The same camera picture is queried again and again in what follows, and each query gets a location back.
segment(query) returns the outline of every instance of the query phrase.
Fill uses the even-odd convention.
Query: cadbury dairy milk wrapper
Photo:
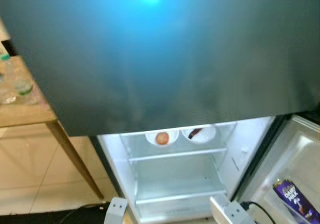
[[[277,180],[273,185],[276,194],[286,202],[292,209],[299,213],[304,219],[311,224],[320,224],[319,212],[312,206],[308,199],[290,180]],[[299,224],[304,224],[302,218],[290,210],[290,213]]]

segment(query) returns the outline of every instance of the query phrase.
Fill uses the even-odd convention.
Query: wooden table
[[[25,75],[25,78],[32,80],[32,76],[20,56],[12,57],[11,61],[15,68]],[[0,72],[4,73],[4,70],[4,64],[0,63]],[[104,198],[103,194],[99,190],[76,149],[70,142],[64,129],[60,126],[56,115],[43,99],[35,105],[24,105],[23,103],[20,103],[19,100],[11,104],[0,105],[0,128],[39,123],[46,124],[76,169],[81,173],[98,198],[102,200]]]

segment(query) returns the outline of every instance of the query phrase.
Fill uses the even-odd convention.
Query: open refrigerator
[[[184,133],[197,128],[214,130],[214,137],[193,143]],[[177,131],[176,141],[165,147],[146,138],[154,132]],[[210,197],[219,194],[239,202],[257,201],[268,208],[276,223],[295,223],[272,186],[277,179],[291,179],[319,209],[318,133],[319,126],[302,117],[270,116],[100,135],[95,148],[102,162],[107,160],[112,172],[108,174],[114,176],[114,185],[128,200],[139,224],[199,223],[201,218],[212,217]],[[269,223],[261,211],[251,208],[250,213],[257,221]]]

